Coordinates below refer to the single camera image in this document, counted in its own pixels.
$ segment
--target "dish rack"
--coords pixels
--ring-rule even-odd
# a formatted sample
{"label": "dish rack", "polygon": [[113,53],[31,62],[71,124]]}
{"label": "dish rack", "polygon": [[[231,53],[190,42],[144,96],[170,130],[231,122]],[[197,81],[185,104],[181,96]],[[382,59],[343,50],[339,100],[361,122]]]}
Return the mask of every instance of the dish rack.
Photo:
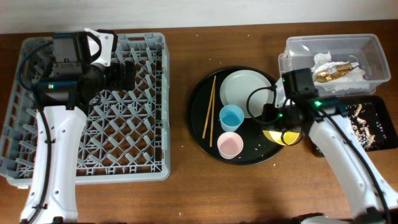
{"label": "dish rack", "polygon": [[[51,37],[24,41],[19,62]],[[33,55],[23,77],[39,80],[52,46]],[[170,175],[169,51],[160,33],[119,34],[111,61],[137,68],[133,91],[103,90],[91,103],[81,135],[76,184],[164,180]],[[37,142],[32,93],[14,80],[0,138],[0,175],[27,188]]]}

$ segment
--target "wooden tabletop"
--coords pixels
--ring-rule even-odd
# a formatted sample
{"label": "wooden tabletop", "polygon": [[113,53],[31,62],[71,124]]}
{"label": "wooden tabletop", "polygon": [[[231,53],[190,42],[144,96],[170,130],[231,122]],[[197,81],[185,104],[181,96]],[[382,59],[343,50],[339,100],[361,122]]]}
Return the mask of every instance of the wooden tabletop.
{"label": "wooden tabletop", "polygon": [[[285,147],[253,166],[222,163],[192,139],[185,122],[190,92],[219,68],[244,65],[279,77],[278,56],[286,39],[301,35],[376,34],[391,80],[376,90],[398,129],[398,21],[272,24],[183,29],[118,30],[161,32],[170,50],[172,171],[161,182],[76,186],[79,222],[239,223],[266,222],[312,212],[349,218],[348,201],[326,159],[310,141]],[[0,35],[0,124],[6,113],[22,41],[49,34]],[[398,189],[398,150],[370,152],[384,178]],[[28,190],[0,178],[0,223],[17,223]]]}

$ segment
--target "gold wrapper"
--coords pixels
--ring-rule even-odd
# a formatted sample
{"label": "gold wrapper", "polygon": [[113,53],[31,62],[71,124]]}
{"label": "gold wrapper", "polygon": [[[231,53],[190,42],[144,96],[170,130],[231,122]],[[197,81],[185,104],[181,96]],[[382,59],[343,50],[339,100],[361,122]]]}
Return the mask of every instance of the gold wrapper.
{"label": "gold wrapper", "polygon": [[353,67],[350,63],[346,63],[344,65],[337,65],[333,68],[318,73],[315,78],[315,81],[321,83],[329,82],[348,74],[350,71],[354,70],[354,68],[356,67]]}

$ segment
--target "plastic cup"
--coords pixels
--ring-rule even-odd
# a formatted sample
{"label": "plastic cup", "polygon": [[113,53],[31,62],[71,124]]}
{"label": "plastic cup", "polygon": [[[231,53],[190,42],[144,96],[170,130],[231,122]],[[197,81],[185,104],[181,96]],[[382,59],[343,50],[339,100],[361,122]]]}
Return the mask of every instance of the plastic cup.
{"label": "plastic cup", "polygon": [[224,159],[232,159],[241,153],[243,140],[234,132],[223,133],[217,140],[218,151]]}
{"label": "plastic cup", "polygon": [[243,119],[243,110],[236,105],[226,105],[220,111],[220,122],[224,131],[237,130]]}

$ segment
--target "white plate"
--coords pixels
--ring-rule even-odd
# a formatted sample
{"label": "white plate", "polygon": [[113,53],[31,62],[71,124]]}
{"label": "white plate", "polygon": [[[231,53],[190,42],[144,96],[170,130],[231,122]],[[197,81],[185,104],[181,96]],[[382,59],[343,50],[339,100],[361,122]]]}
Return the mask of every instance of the white plate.
{"label": "white plate", "polygon": [[[261,87],[271,86],[268,79],[252,70],[240,70],[228,75],[220,88],[220,98],[223,105],[239,106],[245,118],[250,118],[246,109],[246,102],[250,93]],[[272,103],[274,93],[270,90],[260,90],[250,98],[249,109],[253,116],[262,114],[262,108],[266,103]]]}

